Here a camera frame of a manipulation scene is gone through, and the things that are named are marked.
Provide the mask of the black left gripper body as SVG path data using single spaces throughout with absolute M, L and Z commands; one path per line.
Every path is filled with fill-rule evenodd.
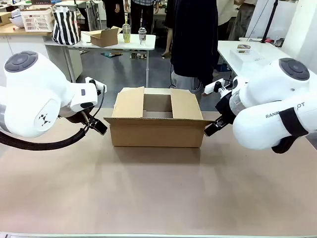
M 91 110 L 94 107 L 86 108 L 80 112 L 74 112 L 69 107 L 63 107 L 59 111 L 59 117 L 65 118 L 71 123 L 83 123 L 85 124 L 92 116 L 90 115 Z

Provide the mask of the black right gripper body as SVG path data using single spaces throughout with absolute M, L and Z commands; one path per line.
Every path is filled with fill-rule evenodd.
M 236 115 L 233 113 L 229 105 L 231 96 L 232 93 L 228 93 L 216 104 L 215 108 L 221 114 L 221 116 L 216 120 L 217 124 L 233 124 Z

